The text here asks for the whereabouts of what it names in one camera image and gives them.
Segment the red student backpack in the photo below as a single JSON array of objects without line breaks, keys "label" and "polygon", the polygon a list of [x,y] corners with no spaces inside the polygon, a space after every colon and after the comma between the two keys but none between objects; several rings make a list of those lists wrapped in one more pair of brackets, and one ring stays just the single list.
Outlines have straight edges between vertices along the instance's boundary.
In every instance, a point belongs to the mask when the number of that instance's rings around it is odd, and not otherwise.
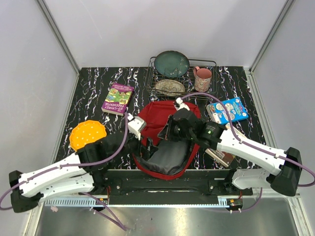
[{"label": "red student backpack", "polygon": [[133,159],[138,169],[163,180],[182,176],[199,150],[197,144],[188,140],[172,142],[157,137],[175,112],[173,101],[166,100],[150,102],[138,114],[147,123],[141,135],[151,138],[158,150],[147,160],[132,155]]}]

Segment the yellow paperback book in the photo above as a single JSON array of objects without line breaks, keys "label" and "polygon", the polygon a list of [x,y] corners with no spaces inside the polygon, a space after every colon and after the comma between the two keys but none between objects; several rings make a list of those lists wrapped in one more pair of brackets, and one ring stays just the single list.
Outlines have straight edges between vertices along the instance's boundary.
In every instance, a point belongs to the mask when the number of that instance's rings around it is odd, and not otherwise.
[{"label": "yellow paperback book", "polygon": [[[231,130],[231,126],[229,123],[226,124],[225,127]],[[246,138],[246,136],[243,133],[241,133],[236,127],[233,126],[233,128],[237,136]],[[230,166],[230,164],[235,158],[235,155],[233,154],[222,152],[219,150],[213,150],[211,148],[206,149],[205,153],[208,154],[211,158],[213,158],[215,161],[219,162],[221,165],[223,165],[226,168]]]}]

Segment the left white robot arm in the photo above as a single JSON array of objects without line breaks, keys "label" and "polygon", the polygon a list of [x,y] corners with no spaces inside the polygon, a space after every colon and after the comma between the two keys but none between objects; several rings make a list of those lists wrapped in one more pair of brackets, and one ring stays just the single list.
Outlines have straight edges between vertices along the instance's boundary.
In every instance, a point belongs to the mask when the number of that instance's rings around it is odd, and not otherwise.
[{"label": "left white robot arm", "polygon": [[106,179],[112,160],[127,154],[143,156],[155,150],[158,138],[115,132],[92,143],[84,143],[63,160],[30,173],[9,173],[10,208],[22,213],[47,199],[66,194],[108,195],[116,184]]}]

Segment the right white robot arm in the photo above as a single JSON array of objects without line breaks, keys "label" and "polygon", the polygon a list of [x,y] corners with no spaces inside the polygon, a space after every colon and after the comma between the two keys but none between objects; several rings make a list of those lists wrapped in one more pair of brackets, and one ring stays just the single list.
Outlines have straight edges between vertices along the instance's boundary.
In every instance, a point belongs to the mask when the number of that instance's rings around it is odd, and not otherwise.
[{"label": "right white robot arm", "polygon": [[301,172],[300,151],[268,147],[237,136],[234,129],[213,121],[205,122],[185,108],[170,115],[158,137],[168,141],[190,140],[202,148],[227,152],[260,166],[261,170],[236,170],[223,183],[234,195],[240,189],[268,188],[289,197],[296,195]]}]

